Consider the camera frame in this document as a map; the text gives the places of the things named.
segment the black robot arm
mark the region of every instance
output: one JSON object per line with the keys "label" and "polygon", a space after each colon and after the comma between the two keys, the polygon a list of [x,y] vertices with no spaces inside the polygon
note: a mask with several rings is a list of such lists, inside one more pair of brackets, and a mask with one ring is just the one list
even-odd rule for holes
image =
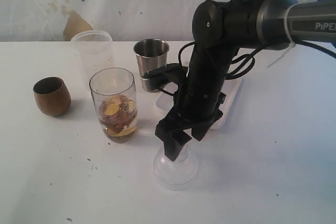
{"label": "black robot arm", "polygon": [[228,70],[237,61],[233,58],[239,48],[280,50],[288,46],[288,37],[336,41],[335,2],[296,4],[296,0],[206,0],[199,5],[193,17],[195,45],[188,72],[174,63],[144,76],[152,90],[168,82],[178,85],[172,109],[155,130],[170,160],[176,160],[191,139],[184,130],[192,129],[192,136],[200,141],[223,115],[221,89],[226,78],[235,76]]}

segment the metal cup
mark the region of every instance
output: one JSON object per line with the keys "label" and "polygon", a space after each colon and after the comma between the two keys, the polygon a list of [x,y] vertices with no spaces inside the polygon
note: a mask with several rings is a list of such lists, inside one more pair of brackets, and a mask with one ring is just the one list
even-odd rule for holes
{"label": "metal cup", "polygon": [[144,39],[136,43],[133,50],[137,56],[142,88],[148,92],[157,92],[151,91],[142,77],[146,72],[166,65],[168,43],[160,39]]}

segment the clear drinking glass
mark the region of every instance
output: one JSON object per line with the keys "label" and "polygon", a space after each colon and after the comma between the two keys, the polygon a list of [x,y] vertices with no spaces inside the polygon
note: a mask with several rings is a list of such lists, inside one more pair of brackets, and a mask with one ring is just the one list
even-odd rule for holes
{"label": "clear drinking glass", "polygon": [[80,70],[87,88],[95,73],[114,67],[112,37],[106,31],[83,31],[75,35],[71,43],[79,56]]}
{"label": "clear drinking glass", "polygon": [[105,135],[116,143],[128,141],[138,122],[133,74],[123,68],[103,69],[92,76],[90,90]]}

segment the wooden cup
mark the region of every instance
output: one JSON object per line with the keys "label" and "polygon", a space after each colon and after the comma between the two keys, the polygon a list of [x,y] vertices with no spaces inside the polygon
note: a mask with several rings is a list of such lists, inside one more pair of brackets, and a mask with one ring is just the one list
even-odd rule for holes
{"label": "wooden cup", "polygon": [[33,91],[36,104],[43,114],[59,116],[70,108],[70,93],[59,77],[48,77],[38,81]]}

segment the glass with coins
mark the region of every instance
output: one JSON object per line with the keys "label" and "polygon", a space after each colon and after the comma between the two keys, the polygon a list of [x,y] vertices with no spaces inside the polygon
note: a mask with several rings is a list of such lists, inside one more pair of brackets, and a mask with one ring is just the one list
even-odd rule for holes
{"label": "glass with coins", "polygon": [[133,74],[123,68],[103,69],[92,76],[90,90],[105,135],[116,143],[128,141],[137,129]]}

